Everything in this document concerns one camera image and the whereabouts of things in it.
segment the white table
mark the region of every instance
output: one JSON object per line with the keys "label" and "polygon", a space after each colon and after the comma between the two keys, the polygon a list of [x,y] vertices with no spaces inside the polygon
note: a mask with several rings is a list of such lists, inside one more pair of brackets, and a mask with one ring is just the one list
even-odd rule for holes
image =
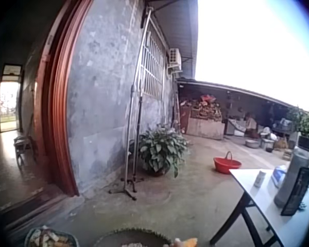
{"label": "white table", "polygon": [[[300,246],[309,227],[309,189],[303,202],[306,204],[305,211],[298,211],[293,216],[281,216],[281,208],[273,202],[278,189],[271,180],[273,170],[266,171],[265,180],[260,188],[253,186],[259,169],[230,169],[232,176],[244,190],[242,198],[236,208],[221,229],[210,240],[214,245],[231,227],[239,215],[242,215],[255,246],[271,246],[278,241],[281,246]],[[262,244],[258,232],[247,213],[246,208],[256,206],[268,223],[268,230],[272,230],[274,236],[265,244]]]}

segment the red door frame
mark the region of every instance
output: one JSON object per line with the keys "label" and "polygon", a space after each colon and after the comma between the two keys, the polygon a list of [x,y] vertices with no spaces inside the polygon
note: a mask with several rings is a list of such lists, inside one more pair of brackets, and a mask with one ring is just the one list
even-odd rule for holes
{"label": "red door frame", "polygon": [[67,0],[43,48],[37,73],[34,122],[39,162],[50,181],[79,195],[67,143],[67,80],[81,25],[93,0]]}

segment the sky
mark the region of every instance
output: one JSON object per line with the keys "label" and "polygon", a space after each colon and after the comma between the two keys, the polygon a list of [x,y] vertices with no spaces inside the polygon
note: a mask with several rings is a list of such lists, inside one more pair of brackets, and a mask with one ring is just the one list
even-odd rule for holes
{"label": "sky", "polygon": [[309,15],[293,1],[198,0],[196,80],[309,110]]}

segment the red plastic basket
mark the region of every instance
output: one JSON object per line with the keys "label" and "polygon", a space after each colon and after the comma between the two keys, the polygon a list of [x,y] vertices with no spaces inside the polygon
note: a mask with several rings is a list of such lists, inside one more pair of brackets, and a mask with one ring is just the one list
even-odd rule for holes
{"label": "red plastic basket", "polygon": [[214,165],[218,172],[224,174],[230,174],[229,169],[238,169],[242,166],[241,162],[232,159],[232,153],[230,151],[227,152],[225,158],[214,158]]}

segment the barred window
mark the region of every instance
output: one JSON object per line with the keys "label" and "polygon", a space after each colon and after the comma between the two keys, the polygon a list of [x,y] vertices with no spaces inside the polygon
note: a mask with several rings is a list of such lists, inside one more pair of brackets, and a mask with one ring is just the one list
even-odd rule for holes
{"label": "barred window", "polygon": [[143,45],[140,72],[143,92],[161,99],[165,77],[165,47],[151,22]]}

